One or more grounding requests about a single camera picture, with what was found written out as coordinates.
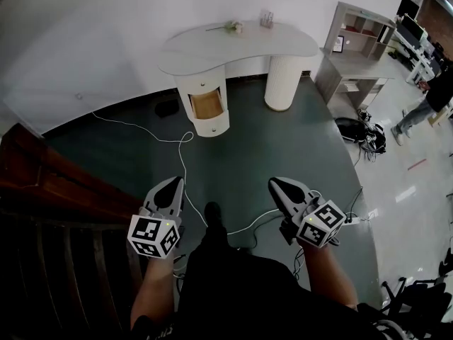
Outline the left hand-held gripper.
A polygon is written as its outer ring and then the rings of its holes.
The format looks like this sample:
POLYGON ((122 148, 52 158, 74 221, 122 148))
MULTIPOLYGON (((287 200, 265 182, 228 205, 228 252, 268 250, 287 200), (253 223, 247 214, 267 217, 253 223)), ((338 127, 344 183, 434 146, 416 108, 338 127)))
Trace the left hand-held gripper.
POLYGON ((138 255, 166 259, 180 240, 179 218, 183 207, 184 179, 168 178, 153 187, 138 215, 133 215, 127 240, 138 255), (166 215, 153 212, 166 211, 166 215))

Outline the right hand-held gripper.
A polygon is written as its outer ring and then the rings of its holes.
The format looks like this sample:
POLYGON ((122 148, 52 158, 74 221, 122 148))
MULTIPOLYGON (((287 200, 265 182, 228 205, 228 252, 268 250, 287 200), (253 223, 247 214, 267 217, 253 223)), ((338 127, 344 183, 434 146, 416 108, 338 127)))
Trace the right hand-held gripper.
POLYGON ((325 200, 302 182, 273 177, 268 180, 268 190, 285 215, 279 230, 289 245, 301 240, 322 248, 345 224, 346 214, 332 200, 325 200))

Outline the large white drawer wooden inside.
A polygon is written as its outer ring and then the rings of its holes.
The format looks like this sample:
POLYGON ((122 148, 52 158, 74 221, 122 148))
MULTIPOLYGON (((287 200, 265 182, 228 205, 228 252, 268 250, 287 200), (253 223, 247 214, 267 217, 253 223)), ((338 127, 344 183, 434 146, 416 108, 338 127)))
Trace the large white drawer wooden inside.
POLYGON ((223 106, 220 90, 189 95, 193 125, 201 137, 215 137, 229 129, 229 111, 223 106))

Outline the white kidney-shaped desk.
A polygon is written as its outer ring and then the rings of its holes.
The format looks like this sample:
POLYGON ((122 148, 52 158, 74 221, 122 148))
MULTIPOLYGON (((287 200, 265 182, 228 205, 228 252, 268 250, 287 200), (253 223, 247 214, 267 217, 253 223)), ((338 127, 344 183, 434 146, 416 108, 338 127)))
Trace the white kidney-shaped desk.
MULTIPOLYGON (((250 58, 269 57, 265 104, 277 112, 287 110, 296 94, 304 59, 316 56, 319 51, 316 41, 284 23, 267 29, 257 21, 246 21, 240 35, 223 30, 207 31, 220 26, 222 24, 200 26, 167 40, 159 53, 159 69, 172 77, 224 71, 225 82, 219 90, 223 106, 228 109, 226 66, 250 58)), ((178 92, 187 117, 193 123, 190 94, 178 92)))

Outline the person's right forearm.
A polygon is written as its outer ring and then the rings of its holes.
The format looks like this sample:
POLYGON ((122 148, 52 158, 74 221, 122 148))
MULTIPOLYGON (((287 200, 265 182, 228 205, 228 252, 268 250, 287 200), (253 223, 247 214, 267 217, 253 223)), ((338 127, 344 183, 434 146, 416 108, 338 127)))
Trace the person's right forearm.
POLYGON ((355 309, 359 303, 356 289, 330 247, 318 248, 304 241, 298 243, 304 250, 311 291, 355 309))

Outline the person's left forearm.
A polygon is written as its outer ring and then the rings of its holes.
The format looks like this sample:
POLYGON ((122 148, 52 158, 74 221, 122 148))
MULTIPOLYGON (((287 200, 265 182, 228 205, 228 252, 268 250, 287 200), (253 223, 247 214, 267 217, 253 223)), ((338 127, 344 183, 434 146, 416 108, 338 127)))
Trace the person's left forearm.
POLYGON ((144 279, 132 306, 131 328, 141 316, 161 325, 174 313, 173 261, 173 251, 165 259, 149 260, 144 279))

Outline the small white drawer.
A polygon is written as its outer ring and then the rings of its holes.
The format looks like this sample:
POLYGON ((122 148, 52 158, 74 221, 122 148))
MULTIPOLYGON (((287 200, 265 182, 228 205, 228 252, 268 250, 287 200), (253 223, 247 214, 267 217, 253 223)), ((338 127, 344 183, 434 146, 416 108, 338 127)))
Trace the small white drawer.
POLYGON ((174 76, 178 90, 184 94, 199 95, 218 89, 225 82, 225 73, 212 70, 200 74, 174 76))

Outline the person's left black shoe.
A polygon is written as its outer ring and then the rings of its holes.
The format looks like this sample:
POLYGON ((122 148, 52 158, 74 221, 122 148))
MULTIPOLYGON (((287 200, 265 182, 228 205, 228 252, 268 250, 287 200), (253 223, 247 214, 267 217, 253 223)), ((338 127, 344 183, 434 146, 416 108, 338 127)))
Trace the person's left black shoe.
POLYGON ((218 203, 208 202, 204 209, 205 221, 208 227, 222 227, 222 212, 218 203))

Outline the black backpack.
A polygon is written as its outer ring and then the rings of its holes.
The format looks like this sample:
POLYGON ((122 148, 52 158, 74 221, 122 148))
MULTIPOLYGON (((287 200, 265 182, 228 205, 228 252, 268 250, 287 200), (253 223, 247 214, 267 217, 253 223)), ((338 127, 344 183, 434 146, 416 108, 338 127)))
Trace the black backpack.
POLYGON ((363 142, 366 139, 365 124, 353 118, 336 118, 335 124, 344 140, 354 143, 363 142))

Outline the person's black clothing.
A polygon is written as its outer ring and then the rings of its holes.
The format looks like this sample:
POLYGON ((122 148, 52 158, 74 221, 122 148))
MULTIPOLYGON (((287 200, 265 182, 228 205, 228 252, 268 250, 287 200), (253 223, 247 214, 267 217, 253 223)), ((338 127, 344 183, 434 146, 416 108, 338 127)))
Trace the person's black clothing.
POLYGON ((399 325, 302 288, 282 263, 229 246, 208 227, 192 252, 174 313, 161 325, 141 316, 132 340, 406 340, 399 325))

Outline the dark wooden slatted bench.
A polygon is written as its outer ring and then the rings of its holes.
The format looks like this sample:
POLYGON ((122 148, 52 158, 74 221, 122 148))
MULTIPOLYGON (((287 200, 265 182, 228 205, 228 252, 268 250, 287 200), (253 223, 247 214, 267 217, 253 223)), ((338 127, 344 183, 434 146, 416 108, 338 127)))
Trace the dark wooden slatted bench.
POLYGON ((139 202, 21 124, 0 141, 0 340, 125 340, 139 202))

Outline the grey wooden desk with hutch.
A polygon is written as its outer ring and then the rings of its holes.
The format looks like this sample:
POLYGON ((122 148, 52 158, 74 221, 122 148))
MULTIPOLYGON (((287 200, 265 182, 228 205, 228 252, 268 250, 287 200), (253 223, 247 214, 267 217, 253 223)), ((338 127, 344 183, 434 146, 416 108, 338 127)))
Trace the grey wooden desk with hutch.
POLYGON ((339 2, 332 24, 321 49, 323 59, 315 78, 315 85, 328 103, 334 95, 345 94, 353 108, 366 108, 378 96, 383 87, 398 72, 384 53, 396 30, 389 18, 367 9, 339 2), (377 42, 382 26, 389 26, 383 43, 377 42), (342 53, 332 52, 339 35, 345 37, 342 53), (357 80, 359 91, 342 92, 342 80, 357 80))

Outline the black office chair base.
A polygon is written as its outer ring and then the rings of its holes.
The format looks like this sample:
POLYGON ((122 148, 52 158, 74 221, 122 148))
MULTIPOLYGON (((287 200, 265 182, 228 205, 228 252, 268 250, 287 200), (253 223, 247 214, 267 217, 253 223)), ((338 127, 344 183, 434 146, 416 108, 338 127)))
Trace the black office chair base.
POLYGON ((447 289, 446 276, 409 283, 399 278, 400 287, 392 293, 384 281, 389 299, 381 309, 389 319, 399 323, 414 339, 433 339, 444 328, 442 319, 453 310, 453 290, 447 289))

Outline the cardboard box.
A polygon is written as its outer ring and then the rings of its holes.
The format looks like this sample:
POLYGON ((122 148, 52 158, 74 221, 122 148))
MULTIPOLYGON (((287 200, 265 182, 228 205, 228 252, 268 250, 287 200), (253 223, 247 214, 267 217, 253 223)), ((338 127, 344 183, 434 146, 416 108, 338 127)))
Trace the cardboard box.
POLYGON ((428 122, 433 127, 448 119, 451 115, 453 115, 453 100, 451 100, 439 113, 433 113, 428 118, 428 122))

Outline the pale artificial flower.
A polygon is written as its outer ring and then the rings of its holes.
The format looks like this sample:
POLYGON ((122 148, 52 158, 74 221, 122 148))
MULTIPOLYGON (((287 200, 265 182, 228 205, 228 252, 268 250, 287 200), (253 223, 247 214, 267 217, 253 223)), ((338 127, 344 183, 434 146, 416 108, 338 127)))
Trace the pale artificial flower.
POLYGON ((227 21, 224 25, 216 28, 209 28, 207 31, 223 30, 227 33, 240 35, 243 32, 243 23, 241 21, 227 21))

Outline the white office desk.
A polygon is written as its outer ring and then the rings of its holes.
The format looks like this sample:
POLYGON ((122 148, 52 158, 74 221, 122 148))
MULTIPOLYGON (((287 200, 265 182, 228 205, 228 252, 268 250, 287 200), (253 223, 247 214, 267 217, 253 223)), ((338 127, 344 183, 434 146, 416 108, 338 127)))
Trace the white office desk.
POLYGON ((398 38, 403 46, 412 52, 418 61, 414 64, 412 71, 406 78, 406 83, 418 83, 421 79, 426 78, 427 80, 436 77, 440 73, 440 66, 435 65, 434 58, 428 59, 424 54, 424 48, 419 41, 414 40, 411 37, 406 39, 405 35, 402 35, 397 30, 394 31, 394 36, 398 38))

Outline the black computer monitor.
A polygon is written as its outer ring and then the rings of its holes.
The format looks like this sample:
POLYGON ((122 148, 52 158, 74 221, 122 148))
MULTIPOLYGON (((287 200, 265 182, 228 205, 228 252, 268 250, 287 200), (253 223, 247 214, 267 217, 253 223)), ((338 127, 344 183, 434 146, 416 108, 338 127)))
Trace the black computer monitor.
POLYGON ((404 30, 409 33, 412 39, 418 43, 428 36, 427 31, 408 14, 405 14, 401 19, 401 25, 404 27, 404 30))
POLYGON ((412 0, 401 0, 396 15, 402 18, 407 15, 410 18, 415 19, 419 8, 419 5, 412 0))

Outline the black object by wall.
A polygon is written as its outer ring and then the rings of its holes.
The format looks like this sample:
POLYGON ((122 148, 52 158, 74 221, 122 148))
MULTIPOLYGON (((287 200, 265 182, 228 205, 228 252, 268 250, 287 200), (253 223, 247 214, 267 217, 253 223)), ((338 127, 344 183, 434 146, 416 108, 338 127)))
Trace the black object by wall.
POLYGON ((165 118, 174 115, 179 111, 177 99, 158 102, 155 106, 155 114, 160 118, 165 118))

